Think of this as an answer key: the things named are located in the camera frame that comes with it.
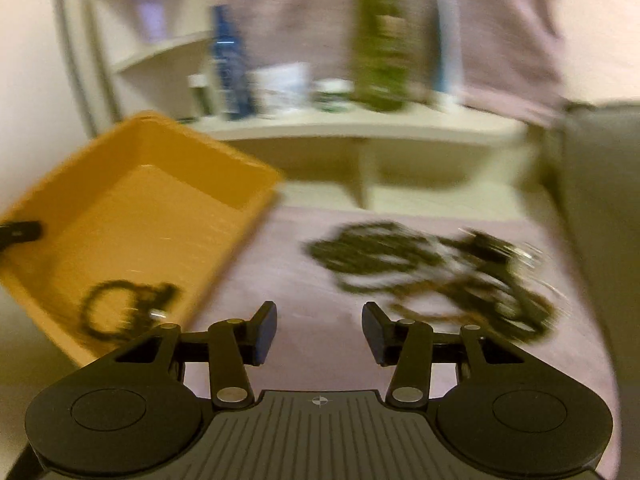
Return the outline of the black strap wristwatch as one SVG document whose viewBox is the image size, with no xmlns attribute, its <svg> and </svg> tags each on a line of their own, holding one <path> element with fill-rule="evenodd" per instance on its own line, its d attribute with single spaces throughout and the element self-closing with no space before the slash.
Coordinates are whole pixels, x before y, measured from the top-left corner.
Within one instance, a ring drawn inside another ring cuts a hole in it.
<svg viewBox="0 0 640 480">
<path fill-rule="evenodd" d="M 446 288 L 446 296 L 506 339 L 532 342 L 547 336 L 555 306 L 529 288 L 520 267 L 521 249 L 482 231 L 446 240 L 463 269 Z"/>
</svg>

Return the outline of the orange plastic tray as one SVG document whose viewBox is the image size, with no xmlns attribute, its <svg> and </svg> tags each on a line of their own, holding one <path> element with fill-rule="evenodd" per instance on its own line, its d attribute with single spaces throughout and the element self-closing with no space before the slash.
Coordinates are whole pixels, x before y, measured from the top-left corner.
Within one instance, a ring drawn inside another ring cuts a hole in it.
<svg viewBox="0 0 640 480">
<path fill-rule="evenodd" d="M 134 115 L 70 156 L 4 215 L 40 237 L 1 253 L 1 283 L 78 365 L 112 348 L 81 324 L 103 283 L 175 285 L 189 323 L 276 196 L 282 174 L 160 114 Z"/>
</svg>

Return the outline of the lilac plush towel mat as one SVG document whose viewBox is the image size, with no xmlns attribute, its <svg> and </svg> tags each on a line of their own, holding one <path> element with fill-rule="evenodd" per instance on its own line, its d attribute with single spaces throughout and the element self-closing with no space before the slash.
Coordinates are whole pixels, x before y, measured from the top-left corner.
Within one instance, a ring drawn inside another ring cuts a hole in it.
<svg viewBox="0 0 640 480">
<path fill-rule="evenodd" d="M 191 326 L 204 330 L 224 318 L 246 318 L 271 300 L 279 328 L 267 364 L 252 373 L 255 388 L 384 390 L 390 372 L 374 364 L 360 328 L 367 301 L 391 318 L 424 321 L 444 333 L 487 326 L 446 296 L 463 266 L 445 242 L 471 231 L 518 246 L 529 288 L 555 306 L 547 336 L 516 343 L 616 408 L 612 361 L 570 246 L 557 226 L 533 221 L 279 207 L 232 261 Z"/>
</svg>

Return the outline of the white-capped lip balm stick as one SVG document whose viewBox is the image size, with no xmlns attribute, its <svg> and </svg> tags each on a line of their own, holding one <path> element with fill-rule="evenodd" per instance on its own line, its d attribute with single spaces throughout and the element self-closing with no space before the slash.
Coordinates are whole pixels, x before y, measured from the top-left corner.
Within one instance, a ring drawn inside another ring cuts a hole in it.
<svg viewBox="0 0 640 480">
<path fill-rule="evenodd" d="M 214 114 L 212 101 L 208 96 L 208 82 L 204 74 L 192 74 L 188 76 L 189 87 L 193 94 L 195 104 L 202 116 L 209 117 Z"/>
</svg>

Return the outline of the white wooden shelf unit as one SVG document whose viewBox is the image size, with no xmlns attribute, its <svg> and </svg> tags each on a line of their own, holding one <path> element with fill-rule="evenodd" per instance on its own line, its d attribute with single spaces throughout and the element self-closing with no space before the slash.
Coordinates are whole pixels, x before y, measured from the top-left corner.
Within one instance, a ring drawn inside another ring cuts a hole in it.
<svg viewBox="0 0 640 480">
<path fill-rule="evenodd" d="M 522 122 L 465 108 L 411 103 L 377 113 L 314 104 L 278 118 L 230 120 L 209 52 L 210 8 L 225 3 L 242 36 L 248 0 L 88 0 L 118 118 L 154 110 L 278 168 L 296 207 L 508 220 L 538 214 L 539 138 Z M 202 116 L 188 76 L 204 74 L 213 116 Z"/>
</svg>

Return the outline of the blue spray bottle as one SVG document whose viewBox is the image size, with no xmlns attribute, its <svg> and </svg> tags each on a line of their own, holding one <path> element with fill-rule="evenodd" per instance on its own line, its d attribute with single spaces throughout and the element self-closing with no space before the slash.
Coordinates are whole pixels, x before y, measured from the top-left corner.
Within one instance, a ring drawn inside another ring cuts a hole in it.
<svg viewBox="0 0 640 480">
<path fill-rule="evenodd" d="M 210 52 L 214 60 L 224 109 L 230 120 L 255 113 L 250 77 L 241 37 L 225 4 L 212 7 L 214 36 Z"/>
</svg>

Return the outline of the white cream jar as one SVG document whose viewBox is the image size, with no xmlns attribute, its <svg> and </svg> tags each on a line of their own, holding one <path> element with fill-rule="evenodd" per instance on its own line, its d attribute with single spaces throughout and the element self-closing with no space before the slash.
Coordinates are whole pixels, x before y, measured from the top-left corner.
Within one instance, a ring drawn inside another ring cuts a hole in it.
<svg viewBox="0 0 640 480">
<path fill-rule="evenodd" d="M 278 118 L 310 107 L 308 63 L 285 63 L 258 68 L 250 76 L 259 116 Z"/>
</svg>

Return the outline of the small green-label jar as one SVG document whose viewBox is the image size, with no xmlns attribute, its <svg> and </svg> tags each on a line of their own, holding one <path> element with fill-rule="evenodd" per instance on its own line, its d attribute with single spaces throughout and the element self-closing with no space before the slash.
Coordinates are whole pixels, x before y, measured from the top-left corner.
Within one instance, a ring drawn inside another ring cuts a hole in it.
<svg viewBox="0 0 640 480">
<path fill-rule="evenodd" d="M 352 82 L 341 78 L 314 82 L 314 107 L 322 112 L 341 113 L 352 105 Z"/>
</svg>

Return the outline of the blue white tube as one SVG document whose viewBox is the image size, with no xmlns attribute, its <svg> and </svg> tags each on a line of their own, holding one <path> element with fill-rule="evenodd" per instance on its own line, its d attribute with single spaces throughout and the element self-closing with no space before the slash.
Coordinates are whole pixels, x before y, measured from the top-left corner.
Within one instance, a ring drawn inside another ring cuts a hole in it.
<svg viewBox="0 0 640 480">
<path fill-rule="evenodd" d="M 436 0 L 438 59 L 433 81 L 433 106 L 452 113 L 462 105 L 463 62 L 458 0 Z"/>
</svg>

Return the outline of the green oil spray bottle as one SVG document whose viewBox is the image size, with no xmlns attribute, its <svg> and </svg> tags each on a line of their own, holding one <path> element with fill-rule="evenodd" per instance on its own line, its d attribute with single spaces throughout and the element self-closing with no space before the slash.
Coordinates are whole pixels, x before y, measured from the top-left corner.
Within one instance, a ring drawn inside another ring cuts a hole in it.
<svg viewBox="0 0 640 480">
<path fill-rule="evenodd" d="M 354 97 L 375 112 L 408 101 L 408 24 L 402 0 L 354 0 L 350 70 Z"/>
</svg>

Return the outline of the hanging lilac towel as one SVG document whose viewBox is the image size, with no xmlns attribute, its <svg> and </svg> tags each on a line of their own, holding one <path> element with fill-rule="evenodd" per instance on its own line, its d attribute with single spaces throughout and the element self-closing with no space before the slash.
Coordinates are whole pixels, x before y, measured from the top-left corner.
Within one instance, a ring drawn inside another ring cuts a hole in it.
<svg viewBox="0 0 640 480">
<path fill-rule="evenodd" d="M 546 126 L 562 106 L 563 39 L 556 0 L 405 0 L 413 41 L 446 107 L 460 102 Z M 284 0 L 278 25 L 322 72 L 341 68 L 356 25 L 356 0 Z"/>
</svg>

